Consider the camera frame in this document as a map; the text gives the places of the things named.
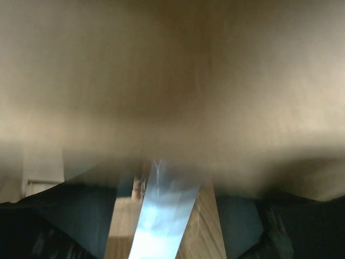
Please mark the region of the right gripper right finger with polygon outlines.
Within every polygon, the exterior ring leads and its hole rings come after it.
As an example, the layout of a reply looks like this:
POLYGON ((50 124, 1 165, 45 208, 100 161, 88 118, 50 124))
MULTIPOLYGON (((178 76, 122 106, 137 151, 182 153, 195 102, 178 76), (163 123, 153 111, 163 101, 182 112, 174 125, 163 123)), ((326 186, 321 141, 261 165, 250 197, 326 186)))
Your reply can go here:
POLYGON ((216 204, 227 258, 344 258, 344 197, 217 193, 216 204))

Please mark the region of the silver foil packet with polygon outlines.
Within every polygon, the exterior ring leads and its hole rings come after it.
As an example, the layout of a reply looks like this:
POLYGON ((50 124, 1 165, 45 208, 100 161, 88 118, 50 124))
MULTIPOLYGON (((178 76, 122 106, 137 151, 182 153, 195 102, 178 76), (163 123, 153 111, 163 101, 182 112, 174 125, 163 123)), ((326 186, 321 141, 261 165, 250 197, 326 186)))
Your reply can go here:
POLYGON ((176 257, 201 183, 188 168, 151 164, 129 259, 176 257))

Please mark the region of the brown cardboard express box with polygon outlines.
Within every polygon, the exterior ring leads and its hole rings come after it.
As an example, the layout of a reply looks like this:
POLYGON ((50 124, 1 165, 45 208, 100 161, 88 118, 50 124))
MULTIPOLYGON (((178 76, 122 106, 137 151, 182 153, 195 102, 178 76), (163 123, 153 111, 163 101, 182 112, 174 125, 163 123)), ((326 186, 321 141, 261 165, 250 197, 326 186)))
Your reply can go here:
POLYGON ((344 197, 344 1, 1 1, 1 165, 147 185, 160 160, 202 181, 203 258, 217 193, 344 197))

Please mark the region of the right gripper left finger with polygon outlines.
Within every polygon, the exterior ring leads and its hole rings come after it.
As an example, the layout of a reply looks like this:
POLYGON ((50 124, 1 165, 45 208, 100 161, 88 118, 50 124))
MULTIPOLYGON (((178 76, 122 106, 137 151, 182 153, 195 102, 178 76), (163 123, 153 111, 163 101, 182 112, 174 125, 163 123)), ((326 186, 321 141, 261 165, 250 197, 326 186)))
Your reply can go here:
POLYGON ((120 180, 1 203, 1 258, 104 258, 120 180))

